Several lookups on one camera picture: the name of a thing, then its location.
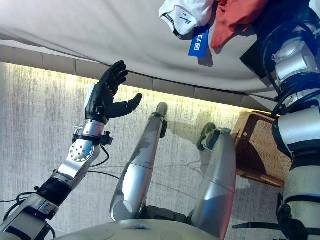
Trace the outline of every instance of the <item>bed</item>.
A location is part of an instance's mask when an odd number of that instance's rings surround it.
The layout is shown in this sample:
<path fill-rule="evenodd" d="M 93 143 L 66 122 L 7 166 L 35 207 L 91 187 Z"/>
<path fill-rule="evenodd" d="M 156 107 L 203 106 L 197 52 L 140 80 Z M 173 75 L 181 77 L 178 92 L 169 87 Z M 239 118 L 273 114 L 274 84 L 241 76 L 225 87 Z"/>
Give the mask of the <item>bed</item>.
<path fill-rule="evenodd" d="M 240 57 L 257 40 L 237 35 L 207 56 L 188 56 L 159 19 L 164 0 L 2 0 L 0 61 L 98 79 L 118 60 L 127 85 L 263 111 L 275 92 Z M 212 27 L 209 41 L 215 27 Z"/>

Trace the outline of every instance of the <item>silver robot leg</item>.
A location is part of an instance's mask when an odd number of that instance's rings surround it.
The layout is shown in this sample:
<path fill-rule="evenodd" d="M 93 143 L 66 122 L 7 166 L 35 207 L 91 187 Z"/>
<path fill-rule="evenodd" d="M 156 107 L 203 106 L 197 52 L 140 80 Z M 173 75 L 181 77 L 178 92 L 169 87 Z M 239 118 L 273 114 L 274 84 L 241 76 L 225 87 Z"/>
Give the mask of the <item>silver robot leg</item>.
<path fill-rule="evenodd" d="M 110 215 L 114 221 L 137 219 L 146 204 L 159 138 L 166 133 L 167 104 L 152 113 L 132 157 L 116 186 Z"/>
<path fill-rule="evenodd" d="M 221 240 L 228 229 L 236 188 L 236 152 L 230 132 L 212 130 L 202 141 L 212 156 L 191 216 L 193 226 Z"/>

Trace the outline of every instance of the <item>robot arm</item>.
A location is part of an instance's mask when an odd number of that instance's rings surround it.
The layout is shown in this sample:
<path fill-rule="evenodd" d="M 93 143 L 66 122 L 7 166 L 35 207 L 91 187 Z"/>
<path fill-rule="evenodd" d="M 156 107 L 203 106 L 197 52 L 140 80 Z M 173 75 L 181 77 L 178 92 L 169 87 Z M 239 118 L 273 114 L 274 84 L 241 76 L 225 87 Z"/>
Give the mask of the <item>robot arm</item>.
<path fill-rule="evenodd" d="M 289 240 L 320 235 L 320 20 L 309 12 L 276 27 L 263 45 L 263 68 L 278 97 L 272 133 L 278 149 L 291 158 L 283 196 L 278 198 L 277 228 Z M 275 70 L 276 80 L 271 72 Z M 269 228 L 256 223 L 249 228 Z"/>
<path fill-rule="evenodd" d="M 76 126 L 66 160 L 0 225 L 0 232 L 14 234 L 22 240 L 44 239 L 50 230 L 46 220 L 56 215 L 59 206 L 86 176 L 99 156 L 99 145 L 111 144 L 112 138 L 109 132 L 104 132 L 104 126 L 110 118 L 125 116 L 140 104 L 140 93 L 129 102 L 113 103 L 127 74 L 126 65 L 119 61 L 97 84 L 91 85 L 85 100 L 85 123 Z"/>

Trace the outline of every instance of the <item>gray carpet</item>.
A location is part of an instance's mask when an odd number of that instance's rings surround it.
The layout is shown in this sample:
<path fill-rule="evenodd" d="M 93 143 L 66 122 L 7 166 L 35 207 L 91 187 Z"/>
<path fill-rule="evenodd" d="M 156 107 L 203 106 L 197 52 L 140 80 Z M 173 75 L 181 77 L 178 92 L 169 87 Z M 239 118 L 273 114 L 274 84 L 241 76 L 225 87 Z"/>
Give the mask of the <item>gray carpet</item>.
<path fill-rule="evenodd" d="M 0 63 L 0 197 L 13 199 L 41 185 L 67 156 L 73 126 L 84 121 L 84 100 L 92 79 Z M 119 176 L 157 104 L 168 104 L 168 130 L 155 160 L 147 204 L 188 215 L 193 209 L 210 152 L 195 146 L 203 126 L 233 128 L 243 108 L 173 96 L 134 87 L 120 87 L 115 101 L 143 94 L 132 114 L 112 119 L 105 130 L 114 138 L 108 146 L 110 160 L 100 171 Z M 103 160 L 100 155 L 96 162 Z M 109 205 L 117 180 L 88 173 L 61 206 L 51 225 L 63 233 L 110 222 Z M 225 239 L 272 240 L 282 234 L 272 230 L 235 230 L 247 221 L 276 222 L 275 206 L 280 188 L 237 177 L 231 221 Z M 0 206 L 3 209 L 10 204 Z"/>

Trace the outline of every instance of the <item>red cloth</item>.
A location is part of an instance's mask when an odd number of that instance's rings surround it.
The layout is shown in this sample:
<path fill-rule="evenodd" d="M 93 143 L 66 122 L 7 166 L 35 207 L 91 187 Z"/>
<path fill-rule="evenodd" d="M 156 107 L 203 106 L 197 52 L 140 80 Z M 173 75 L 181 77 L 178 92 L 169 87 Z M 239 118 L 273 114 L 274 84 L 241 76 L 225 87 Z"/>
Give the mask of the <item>red cloth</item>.
<path fill-rule="evenodd" d="M 264 10 L 269 0 L 217 0 L 215 29 L 211 48 L 223 46 L 235 33 L 238 24 L 248 25 L 254 22 Z"/>

